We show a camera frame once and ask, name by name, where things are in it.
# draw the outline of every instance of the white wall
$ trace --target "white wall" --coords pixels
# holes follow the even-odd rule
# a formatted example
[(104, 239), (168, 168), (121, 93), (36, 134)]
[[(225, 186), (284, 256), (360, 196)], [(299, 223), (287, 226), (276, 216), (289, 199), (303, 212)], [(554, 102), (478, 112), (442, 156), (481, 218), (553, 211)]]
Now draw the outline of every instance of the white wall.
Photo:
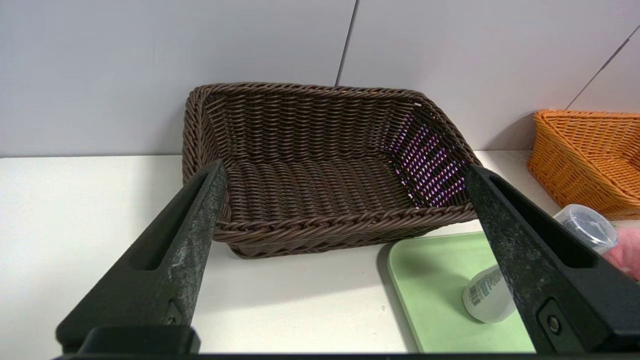
[[(177, 154), (195, 86), (334, 84), (354, 3), (0, 0), (0, 156)], [(638, 0), (362, 0), (340, 84), (422, 91), (474, 149), (527, 149), (531, 113), (639, 23)], [(633, 48), (572, 108), (638, 111)]]
[(640, 31), (569, 109), (640, 113)]
[(354, 1), (0, 0), (0, 156), (177, 154), (198, 85), (333, 85)]
[(531, 113), (567, 107), (639, 23), (638, 0), (362, 0), (340, 83), (419, 90), (474, 149), (528, 149)]

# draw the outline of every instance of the orange wicker basket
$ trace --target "orange wicker basket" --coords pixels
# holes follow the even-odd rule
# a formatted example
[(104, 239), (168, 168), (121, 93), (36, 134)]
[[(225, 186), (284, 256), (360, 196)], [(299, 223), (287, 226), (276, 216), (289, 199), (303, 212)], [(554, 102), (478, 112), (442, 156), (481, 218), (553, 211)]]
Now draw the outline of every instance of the orange wicker basket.
[(560, 206), (640, 218), (640, 114), (542, 110), (529, 171)]

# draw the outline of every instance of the green tray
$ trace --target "green tray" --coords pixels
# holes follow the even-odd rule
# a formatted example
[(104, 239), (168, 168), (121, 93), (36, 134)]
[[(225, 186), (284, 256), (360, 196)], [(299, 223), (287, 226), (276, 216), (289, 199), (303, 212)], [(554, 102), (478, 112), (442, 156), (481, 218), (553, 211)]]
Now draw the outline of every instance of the green tray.
[(389, 272), (421, 352), (534, 352), (518, 311), (501, 323), (472, 318), (462, 290), (496, 264), (484, 233), (399, 241)]

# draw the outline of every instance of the brown wicker basket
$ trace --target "brown wicker basket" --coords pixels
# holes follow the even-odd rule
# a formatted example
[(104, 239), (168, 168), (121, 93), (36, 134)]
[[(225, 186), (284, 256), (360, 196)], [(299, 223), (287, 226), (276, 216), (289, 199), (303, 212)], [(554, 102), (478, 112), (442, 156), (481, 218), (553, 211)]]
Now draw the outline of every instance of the brown wicker basket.
[(184, 181), (216, 159), (228, 186), (214, 240), (244, 258), (385, 243), (476, 218), (463, 175), (480, 162), (415, 91), (200, 86), (186, 103)]

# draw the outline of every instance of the wicker basket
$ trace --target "wicker basket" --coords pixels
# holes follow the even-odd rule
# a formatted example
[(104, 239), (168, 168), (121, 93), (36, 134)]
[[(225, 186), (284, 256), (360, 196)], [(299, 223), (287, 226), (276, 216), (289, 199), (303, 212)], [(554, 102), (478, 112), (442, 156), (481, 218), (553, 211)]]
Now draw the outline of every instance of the wicker basket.
[(560, 206), (640, 218), (640, 114), (543, 110), (531, 174)]
[(214, 240), (244, 258), (385, 243), (476, 218), (463, 174), (480, 162), (419, 92), (200, 86), (182, 154), (184, 181), (224, 161), (226, 220)]

